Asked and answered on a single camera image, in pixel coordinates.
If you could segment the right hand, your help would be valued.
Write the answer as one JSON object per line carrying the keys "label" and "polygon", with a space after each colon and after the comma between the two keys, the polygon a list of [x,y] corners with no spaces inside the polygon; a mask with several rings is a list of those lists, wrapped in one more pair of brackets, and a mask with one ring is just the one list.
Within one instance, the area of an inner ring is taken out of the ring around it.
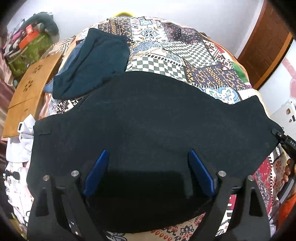
{"label": "right hand", "polygon": [[288,182],[289,180],[289,176],[291,174],[291,171],[292,171],[292,165],[294,164],[295,162],[293,161],[293,159],[288,159],[287,161],[287,165],[285,167],[285,172],[284,174],[282,175],[282,179],[281,179],[281,184],[285,184]]}

